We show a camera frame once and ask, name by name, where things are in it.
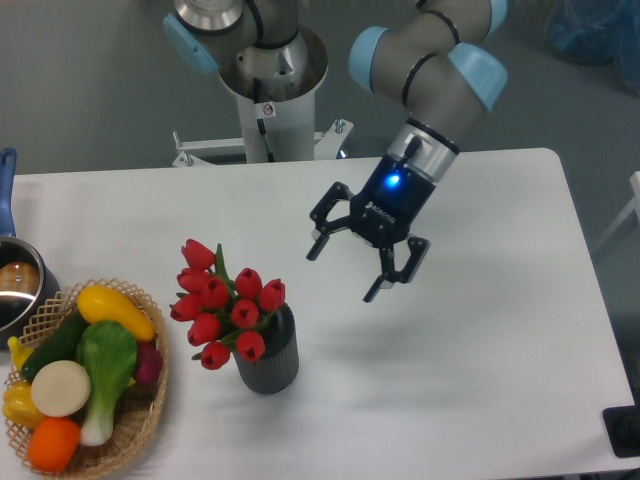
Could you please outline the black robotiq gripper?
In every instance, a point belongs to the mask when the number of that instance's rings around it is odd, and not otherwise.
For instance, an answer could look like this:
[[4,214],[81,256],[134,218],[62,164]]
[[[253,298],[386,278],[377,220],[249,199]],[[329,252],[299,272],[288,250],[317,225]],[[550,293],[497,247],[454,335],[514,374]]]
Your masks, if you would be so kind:
[[[371,303],[380,290],[410,283],[430,248],[430,241],[407,236],[434,190],[430,180],[388,155],[380,160],[358,194],[354,195],[344,183],[334,182],[309,214],[314,222],[314,243],[306,259],[315,261],[332,234],[350,228],[369,245],[379,248],[381,273],[364,295],[365,303]],[[340,202],[350,202],[349,213],[330,220],[330,212]],[[397,270],[393,245],[406,238],[409,257]]]

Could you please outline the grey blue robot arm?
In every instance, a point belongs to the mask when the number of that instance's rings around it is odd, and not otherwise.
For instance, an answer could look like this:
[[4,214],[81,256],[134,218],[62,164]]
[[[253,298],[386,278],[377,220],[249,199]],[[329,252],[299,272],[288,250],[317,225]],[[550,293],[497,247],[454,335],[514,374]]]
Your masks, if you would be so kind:
[[416,7],[417,18],[400,30],[364,30],[348,61],[353,80],[402,105],[406,122],[359,192],[336,182],[310,212],[309,260],[343,230],[378,251],[381,273],[365,302],[413,279],[430,243],[412,235],[411,225],[508,79],[479,46],[503,23],[507,2],[419,1]]

